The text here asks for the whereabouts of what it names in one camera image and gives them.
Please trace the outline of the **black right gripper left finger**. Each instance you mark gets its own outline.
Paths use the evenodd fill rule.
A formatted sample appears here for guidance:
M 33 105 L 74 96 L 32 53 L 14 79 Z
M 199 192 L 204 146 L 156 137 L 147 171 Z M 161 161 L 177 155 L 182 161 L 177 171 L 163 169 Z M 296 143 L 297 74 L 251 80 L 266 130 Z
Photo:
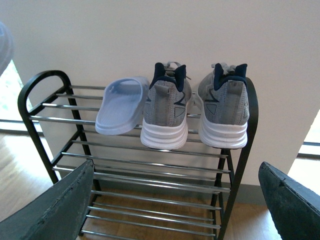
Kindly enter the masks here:
M 75 240 L 85 219 L 94 176 L 87 160 L 0 223 L 2 240 Z

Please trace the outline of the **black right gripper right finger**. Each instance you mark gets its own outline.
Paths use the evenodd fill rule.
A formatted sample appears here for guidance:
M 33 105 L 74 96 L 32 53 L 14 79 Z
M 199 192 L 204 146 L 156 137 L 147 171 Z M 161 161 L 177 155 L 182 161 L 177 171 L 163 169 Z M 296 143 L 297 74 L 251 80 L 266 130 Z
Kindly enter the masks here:
M 320 196 L 263 162 L 258 171 L 262 193 L 283 240 L 320 238 Z

